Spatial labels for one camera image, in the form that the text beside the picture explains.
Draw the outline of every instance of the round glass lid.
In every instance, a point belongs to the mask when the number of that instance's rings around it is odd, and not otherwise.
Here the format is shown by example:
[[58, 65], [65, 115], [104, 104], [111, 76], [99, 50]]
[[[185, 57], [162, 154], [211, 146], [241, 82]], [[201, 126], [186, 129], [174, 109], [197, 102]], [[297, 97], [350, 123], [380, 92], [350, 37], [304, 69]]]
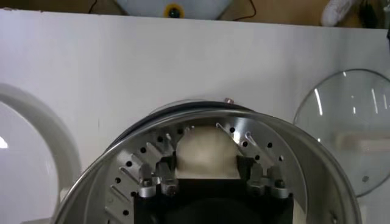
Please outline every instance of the round glass lid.
[[368, 194], [390, 174], [390, 81], [365, 69], [339, 72], [310, 91], [294, 124], [325, 146], [356, 195]]

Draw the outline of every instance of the black wire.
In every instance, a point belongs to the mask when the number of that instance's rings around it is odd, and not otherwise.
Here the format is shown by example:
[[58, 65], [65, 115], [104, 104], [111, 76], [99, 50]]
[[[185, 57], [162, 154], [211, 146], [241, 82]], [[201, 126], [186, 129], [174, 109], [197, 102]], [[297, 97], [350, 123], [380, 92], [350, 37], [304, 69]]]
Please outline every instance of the black wire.
[[389, 40], [389, 47], [390, 47], [390, 24], [389, 24], [389, 30], [388, 30], [388, 34], [387, 34], [387, 36], [386, 36], [387, 38], [388, 38], [388, 40]]
[[91, 5], [91, 7], [90, 7], [90, 9], [89, 9], [89, 11], [88, 11], [88, 14], [91, 14], [92, 9], [93, 9], [93, 7], [96, 5], [96, 3], [98, 3], [98, 0], [95, 0], [95, 1], [93, 2], [93, 4]]
[[241, 19], [249, 19], [249, 18], [252, 18], [252, 17], [255, 17], [255, 16], [256, 16], [257, 10], [256, 10], [256, 7], [255, 7], [255, 4], [254, 4], [253, 0], [249, 0], [249, 1], [250, 1], [250, 4], [252, 5], [252, 8], [254, 9], [254, 10], [253, 10], [253, 15], [239, 17], [239, 18], [237, 18], [237, 19], [233, 19], [233, 21], [238, 21], [238, 20], [241, 20]]

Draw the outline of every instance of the bolt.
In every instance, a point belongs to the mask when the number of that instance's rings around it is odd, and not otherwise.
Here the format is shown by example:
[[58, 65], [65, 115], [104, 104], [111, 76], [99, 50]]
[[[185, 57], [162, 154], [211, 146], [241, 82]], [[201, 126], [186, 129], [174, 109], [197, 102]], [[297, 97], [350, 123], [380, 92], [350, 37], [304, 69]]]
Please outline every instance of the bolt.
[[252, 194], [253, 196], [261, 196], [264, 194], [264, 186], [263, 185], [253, 185], [250, 186], [249, 188], [249, 193]]
[[175, 186], [168, 186], [166, 189], [166, 195], [168, 196], [174, 196], [176, 194], [176, 187]]
[[231, 98], [225, 98], [225, 103], [234, 104], [234, 100]]
[[146, 187], [150, 187], [150, 186], [152, 185], [152, 181], [151, 181], [151, 180], [144, 180], [144, 181], [143, 181], [143, 184], [144, 184], [144, 186], [146, 186]]
[[277, 188], [285, 188], [286, 184], [283, 180], [275, 180], [275, 187]]

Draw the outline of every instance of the metal bracket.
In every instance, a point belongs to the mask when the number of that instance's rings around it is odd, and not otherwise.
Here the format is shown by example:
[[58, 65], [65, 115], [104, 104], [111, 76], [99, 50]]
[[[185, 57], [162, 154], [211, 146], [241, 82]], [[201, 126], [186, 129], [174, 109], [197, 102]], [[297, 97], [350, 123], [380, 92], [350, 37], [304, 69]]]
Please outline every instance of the metal bracket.
[[153, 181], [152, 169], [147, 164], [143, 164], [140, 168], [140, 189], [138, 194], [143, 198], [150, 198], [156, 195], [156, 182]]
[[264, 195], [266, 186], [269, 186], [269, 179], [263, 176], [263, 168], [260, 163], [253, 164], [250, 169], [250, 178], [247, 185], [252, 195]]
[[277, 166], [270, 167], [265, 177], [261, 164], [253, 164], [247, 185], [250, 194], [254, 196], [264, 195], [266, 187], [271, 188], [271, 195], [275, 198], [287, 198], [289, 195], [289, 190], [285, 186], [280, 168]]
[[286, 188], [286, 184], [283, 181], [282, 172], [277, 166], [272, 166], [267, 171], [267, 176], [272, 181], [271, 195], [275, 198], [287, 198], [289, 190]]
[[160, 177], [161, 192], [170, 197], [174, 196], [179, 188], [179, 182], [167, 163], [157, 164], [157, 175]]

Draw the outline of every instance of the stainless steel pot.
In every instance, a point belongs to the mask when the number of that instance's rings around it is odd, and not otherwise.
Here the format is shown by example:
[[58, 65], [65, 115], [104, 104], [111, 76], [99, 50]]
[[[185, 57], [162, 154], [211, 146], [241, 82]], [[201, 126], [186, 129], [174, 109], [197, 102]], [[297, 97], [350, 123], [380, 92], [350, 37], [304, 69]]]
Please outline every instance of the stainless steel pot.
[[307, 223], [361, 223], [346, 175], [317, 140], [280, 119], [220, 102], [173, 106], [130, 127], [75, 182], [52, 223], [133, 223], [133, 196], [152, 195], [148, 186], [162, 184], [152, 177], [145, 185], [142, 167], [155, 174], [156, 163], [174, 153], [183, 133], [204, 125], [224, 130], [242, 155], [279, 167]]

